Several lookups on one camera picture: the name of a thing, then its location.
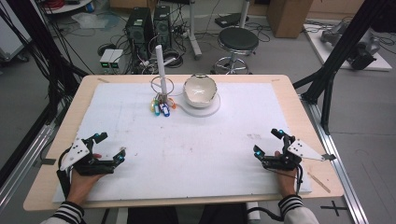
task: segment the wooden table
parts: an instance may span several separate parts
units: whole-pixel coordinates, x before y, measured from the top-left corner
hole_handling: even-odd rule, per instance
[[[190,75],[168,75],[175,83],[183,83]],[[247,75],[247,76],[211,76],[218,83],[271,83],[277,100],[283,110],[285,120],[291,133],[314,148],[319,154],[324,154],[322,144],[306,115],[305,110],[291,85],[288,77],[283,75]],[[58,159],[66,148],[74,142],[78,126],[84,118],[90,105],[95,88],[99,83],[148,83],[153,76],[88,76],[84,77],[78,92],[70,105],[47,158]],[[339,197],[343,195],[343,187],[329,161],[304,160],[304,167],[311,179],[312,192],[302,195],[303,198]],[[24,202],[27,211],[57,209],[59,204],[52,202],[53,193],[58,186],[56,176],[57,165],[43,165],[35,179]],[[128,207],[166,204],[201,204],[201,203],[231,203],[279,200],[280,195],[249,195],[233,197],[206,197],[167,200],[111,201],[86,203],[85,207]]]

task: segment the person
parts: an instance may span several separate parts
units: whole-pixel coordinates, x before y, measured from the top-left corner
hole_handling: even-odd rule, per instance
[[[277,183],[282,200],[278,203],[281,216],[286,224],[318,224],[311,210],[304,207],[300,196],[296,195],[294,181],[297,171],[277,171]],[[41,224],[79,224],[84,216],[81,207],[88,197],[94,184],[102,175],[82,176],[73,170],[71,188],[67,199],[49,219]],[[128,224],[152,223],[153,219],[161,224],[177,224],[177,213],[174,206],[129,208]],[[247,223],[245,203],[208,204],[205,206],[200,224],[215,223]]]

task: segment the black stool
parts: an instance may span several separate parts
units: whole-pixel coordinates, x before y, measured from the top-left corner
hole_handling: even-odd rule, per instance
[[[248,65],[236,58],[236,54],[251,54],[259,46],[259,38],[244,28],[231,27],[219,33],[218,42],[223,49],[231,52],[231,57],[219,59],[214,65],[215,73],[249,74]]]

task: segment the human hand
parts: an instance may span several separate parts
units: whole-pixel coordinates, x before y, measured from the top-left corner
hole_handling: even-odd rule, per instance
[[[276,151],[275,156],[279,157],[280,152]],[[296,194],[296,191],[294,189],[294,181],[296,174],[297,174],[296,169],[292,171],[284,171],[284,170],[276,171],[277,184],[279,187],[280,194],[282,195],[283,198],[291,194]]]
[[[94,156],[96,158],[102,157],[98,154]],[[73,169],[70,191],[66,200],[82,206],[90,194],[91,189],[102,176],[104,175],[80,175]]]

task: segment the computer tower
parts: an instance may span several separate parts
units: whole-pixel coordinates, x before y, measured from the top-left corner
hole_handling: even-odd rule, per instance
[[[155,47],[154,29],[149,8],[134,7],[125,25],[125,30],[131,48],[139,54],[140,58],[148,60]]]
[[[154,30],[157,36],[157,45],[163,49],[172,48],[171,9],[169,6],[156,6],[154,11]]]

